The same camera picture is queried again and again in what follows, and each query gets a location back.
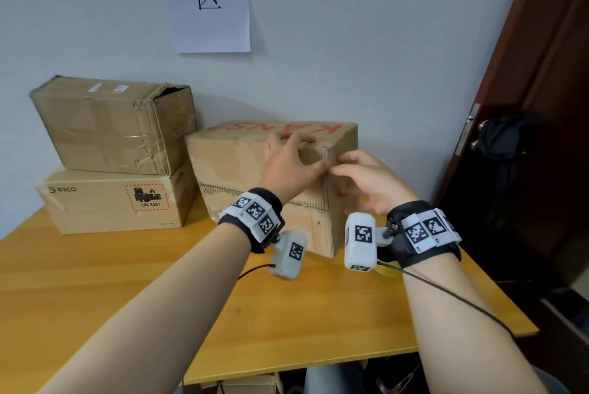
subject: wooden table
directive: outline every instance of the wooden table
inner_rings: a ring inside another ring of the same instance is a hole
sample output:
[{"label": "wooden table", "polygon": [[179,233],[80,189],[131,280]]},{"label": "wooden table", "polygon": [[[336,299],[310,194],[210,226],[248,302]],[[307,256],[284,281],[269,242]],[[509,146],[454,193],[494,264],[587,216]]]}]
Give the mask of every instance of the wooden table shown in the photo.
[{"label": "wooden table", "polygon": [[[184,228],[62,236],[41,209],[0,241],[0,392],[36,392],[100,326],[213,222],[198,199]],[[538,329],[464,253],[464,270],[518,336]],[[252,254],[246,268],[268,263]],[[400,277],[308,253],[297,280],[240,280],[188,369],[205,382],[416,351]]]}]

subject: black cable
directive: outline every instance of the black cable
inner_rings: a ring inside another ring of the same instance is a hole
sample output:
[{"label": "black cable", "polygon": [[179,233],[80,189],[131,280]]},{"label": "black cable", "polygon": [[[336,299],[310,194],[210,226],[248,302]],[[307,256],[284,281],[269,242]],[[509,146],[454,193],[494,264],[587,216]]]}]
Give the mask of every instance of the black cable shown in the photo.
[{"label": "black cable", "polygon": [[501,321],[500,319],[498,319],[495,315],[493,315],[492,313],[487,312],[484,308],[477,306],[475,303],[472,303],[470,301],[468,301],[468,299],[464,299],[462,296],[457,295],[454,292],[451,292],[450,290],[448,290],[447,288],[438,286],[437,284],[434,284],[433,282],[428,281],[427,279],[423,279],[419,276],[417,276],[416,274],[410,273],[409,271],[405,271],[399,267],[394,267],[393,265],[389,265],[389,264],[385,264],[384,262],[377,262],[376,264],[378,265],[383,265],[387,268],[392,268],[393,270],[397,270],[397,271],[401,271],[401,273],[409,275],[410,277],[413,277],[415,279],[419,279],[420,281],[426,283],[427,285],[430,285],[432,287],[435,287],[439,290],[442,290],[442,292],[444,293],[448,293],[450,296],[454,296],[454,298],[456,298],[457,300],[462,301],[463,303],[471,306],[472,308],[477,309],[479,312],[481,312],[484,315],[487,315],[489,318],[491,318],[495,323],[499,324],[501,327],[503,327],[503,329],[505,329],[507,332],[510,333],[510,336],[515,339],[515,335],[513,334],[513,332],[510,330],[509,327],[507,327],[505,325],[505,323],[503,321]]},{"label": "black cable", "polygon": [[257,270],[258,268],[264,268],[264,267],[272,267],[272,268],[274,268],[274,267],[276,267],[276,264],[263,264],[263,265],[258,265],[257,267],[254,267],[254,268],[250,268],[245,273],[243,273],[239,278],[237,278],[237,280],[239,281],[239,279],[243,278],[248,273],[251,273],[252,271]]}]

